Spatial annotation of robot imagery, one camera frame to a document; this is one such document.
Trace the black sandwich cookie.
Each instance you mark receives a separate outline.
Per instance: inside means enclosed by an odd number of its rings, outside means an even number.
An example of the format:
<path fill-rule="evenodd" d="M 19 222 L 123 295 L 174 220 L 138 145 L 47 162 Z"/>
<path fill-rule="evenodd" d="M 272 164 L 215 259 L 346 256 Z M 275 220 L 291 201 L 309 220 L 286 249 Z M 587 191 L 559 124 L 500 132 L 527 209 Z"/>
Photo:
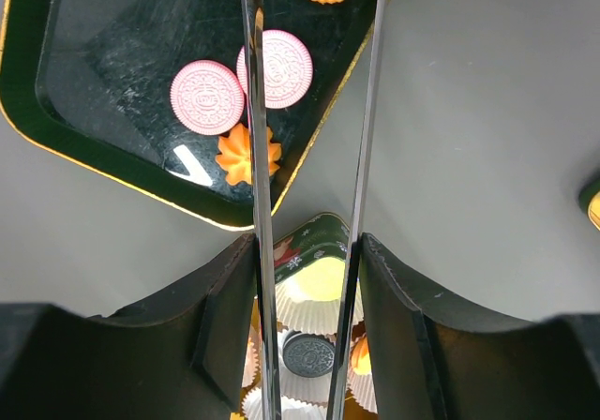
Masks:
<path fill-rule="evenodd" d="M 282 359 L 294 375 L 318 378 L 332 371 L 335 346 L 324 336 L 294 331 L 283 342 Z"/>

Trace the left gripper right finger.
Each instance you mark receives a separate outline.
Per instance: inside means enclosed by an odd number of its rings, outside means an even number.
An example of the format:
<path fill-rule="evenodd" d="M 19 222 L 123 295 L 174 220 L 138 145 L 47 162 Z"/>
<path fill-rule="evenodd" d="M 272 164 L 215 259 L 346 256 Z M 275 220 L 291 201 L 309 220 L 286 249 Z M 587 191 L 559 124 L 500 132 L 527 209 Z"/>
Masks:
<path fill-rule="evenodd" d="M 354 304 L 361 301 L 382 419 L 597 418 L 597 315 L 543 322 L 503 315 L 445 289 L 363 232 L 385 5 L 376 0 L 328 417 L 344 415 Z"/>

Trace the green round cookie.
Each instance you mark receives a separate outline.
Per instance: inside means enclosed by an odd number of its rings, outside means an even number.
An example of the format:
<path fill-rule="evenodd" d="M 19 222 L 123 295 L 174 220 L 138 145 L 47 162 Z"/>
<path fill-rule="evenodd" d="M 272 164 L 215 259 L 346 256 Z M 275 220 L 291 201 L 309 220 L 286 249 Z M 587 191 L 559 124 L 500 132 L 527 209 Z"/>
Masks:
<path fill-rule="evenodd" d="M 335 257 L 320 258 L 286 280 L 286 294 L 295 302 L 338 300 L 344 275 L 345 262 Z"/>

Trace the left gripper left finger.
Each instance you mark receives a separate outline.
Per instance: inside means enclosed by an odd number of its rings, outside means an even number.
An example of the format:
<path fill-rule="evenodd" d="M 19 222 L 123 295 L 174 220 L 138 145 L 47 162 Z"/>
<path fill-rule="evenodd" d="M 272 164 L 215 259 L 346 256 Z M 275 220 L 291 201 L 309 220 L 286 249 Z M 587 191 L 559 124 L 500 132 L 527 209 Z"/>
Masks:
<path fill-rule="evenodd" d="M 165 177 L 53 120 L 36 89 L 54 0 L 6 0 L 1 110 L 33 145 L 152 195 Z M 258 240 L 110 317 L 52 304 L 1 307 L 5 419 L 225 419 L 241 389 Z"/>

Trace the orange fish-shaped cookie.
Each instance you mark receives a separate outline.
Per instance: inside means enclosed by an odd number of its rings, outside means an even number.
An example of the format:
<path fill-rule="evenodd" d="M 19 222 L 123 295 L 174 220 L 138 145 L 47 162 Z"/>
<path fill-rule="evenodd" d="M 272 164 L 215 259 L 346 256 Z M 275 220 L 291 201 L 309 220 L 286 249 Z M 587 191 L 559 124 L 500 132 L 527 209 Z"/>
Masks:
<path fill-rule="evenodd" d="M 361 336 L 356 340 L 351 352 L 352 371 L 360 376 L 366 376 L 371 373 L 371 362 L 368 349 L 368 339 Z"/>

